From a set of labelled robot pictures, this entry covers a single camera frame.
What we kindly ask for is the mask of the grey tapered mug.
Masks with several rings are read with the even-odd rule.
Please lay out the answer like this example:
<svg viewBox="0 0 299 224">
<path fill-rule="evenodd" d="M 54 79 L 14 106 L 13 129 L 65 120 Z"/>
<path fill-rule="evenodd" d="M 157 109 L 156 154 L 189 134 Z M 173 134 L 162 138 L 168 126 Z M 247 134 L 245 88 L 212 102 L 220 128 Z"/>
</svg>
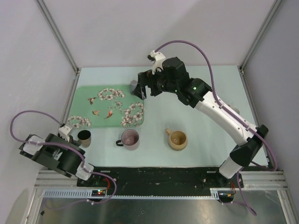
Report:
<svg viewBox="0 0 299 224">
<path fill-rule="evenodd" d="M 132 95 L 134 95 L 134 91 L 135 91 L 135 89 L 138 85 L 138 81 L 137 80 L 132 80 L 129 85 L 130 85 L 130 93 Z"/>
</svg>

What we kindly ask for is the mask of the dark brown gold mug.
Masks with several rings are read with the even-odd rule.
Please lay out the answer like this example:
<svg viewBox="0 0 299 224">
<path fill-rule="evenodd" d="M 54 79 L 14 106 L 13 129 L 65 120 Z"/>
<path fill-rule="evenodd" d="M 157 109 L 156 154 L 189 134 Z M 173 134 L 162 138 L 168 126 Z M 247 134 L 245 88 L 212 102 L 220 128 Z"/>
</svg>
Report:
<svg viewBox="0 0 299 224">
<path fill-rule="evenodd" d="M 89 147 L 91 144 L 91 132 L 88 130 L 81 130 L 77 134 L 78 142 L 82 147 Z"/>
</svg>

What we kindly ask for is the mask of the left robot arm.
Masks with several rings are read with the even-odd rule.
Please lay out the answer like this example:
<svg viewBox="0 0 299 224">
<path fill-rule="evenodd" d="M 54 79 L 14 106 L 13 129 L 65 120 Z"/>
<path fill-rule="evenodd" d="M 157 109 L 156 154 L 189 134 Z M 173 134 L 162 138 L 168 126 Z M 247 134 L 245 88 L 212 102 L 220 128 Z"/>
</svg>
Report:
<svg viewBox="0 0 299 224">
<path fill-rule="evenodd" d="M 20 154 L 67 177 L 76 176 L 88 180 L 93 186 L 103 183 L 103 174 L 94 170 L 94 166 L 85 162 L 85 151 L 80 143 L 70 137 L 70 142 L 60 136 L 49 134 L 45 139 L 35 134 L 26 138 L 19 147 Z"/>
</svg>

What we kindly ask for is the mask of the lilac mug black handle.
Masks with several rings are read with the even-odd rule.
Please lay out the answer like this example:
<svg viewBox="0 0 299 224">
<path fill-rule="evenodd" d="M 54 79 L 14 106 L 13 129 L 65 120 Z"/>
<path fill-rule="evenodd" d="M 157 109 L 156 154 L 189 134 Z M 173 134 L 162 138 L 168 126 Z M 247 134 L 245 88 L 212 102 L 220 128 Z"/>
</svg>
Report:
<svg viewBox="0 0 299 224">
<path fill-rule="evenodd" d="M 140 145 L 140 136 L 136 130 L 128 129 L 121 135 L 121 139 L 116 141 L 116 146 L 124 147 L 127 150 L 136 150 Z"/>
</svg>

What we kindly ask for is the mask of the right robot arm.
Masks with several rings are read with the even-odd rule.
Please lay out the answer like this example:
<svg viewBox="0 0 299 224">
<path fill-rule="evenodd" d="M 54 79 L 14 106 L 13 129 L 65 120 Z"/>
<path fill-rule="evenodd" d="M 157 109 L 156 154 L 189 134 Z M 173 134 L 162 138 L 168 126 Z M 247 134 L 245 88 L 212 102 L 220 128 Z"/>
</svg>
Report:
<svg viewBox="0 0 299 224">
<path fill-rule="evenodd" d="M 177 57 L 164 59 L 159 66 L 138 73 L 132 94 L 146 99 L 146 88 L 150 88 L 154 97 L 162 92 L 176 94 L 181 103 L 204 113 L 232 137 L 236 146 L 216 172 L 216 181 L 221 187 L 227 187 L 233 176 L 247 167 L 264 145 L 268 128 L 245 121 L 220 100 L 205 81 L 190 77 L 185 64 Z"/>
</svg>

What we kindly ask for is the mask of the tan round ceramic mug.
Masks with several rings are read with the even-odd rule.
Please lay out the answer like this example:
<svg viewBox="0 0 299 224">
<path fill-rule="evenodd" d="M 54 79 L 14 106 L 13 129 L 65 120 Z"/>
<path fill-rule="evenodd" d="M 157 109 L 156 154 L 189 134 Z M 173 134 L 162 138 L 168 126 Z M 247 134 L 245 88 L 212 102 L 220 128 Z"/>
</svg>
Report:
<svg viewBox="0 0 299 224">
<path fill-rule="evenodd" d="M 168 138 L 168 145 L 174 151 L 182 151 L 188 144 L 187 135 L 182 131 L 172 131 L 169 128 L 165 129 Z"/>
</svg>

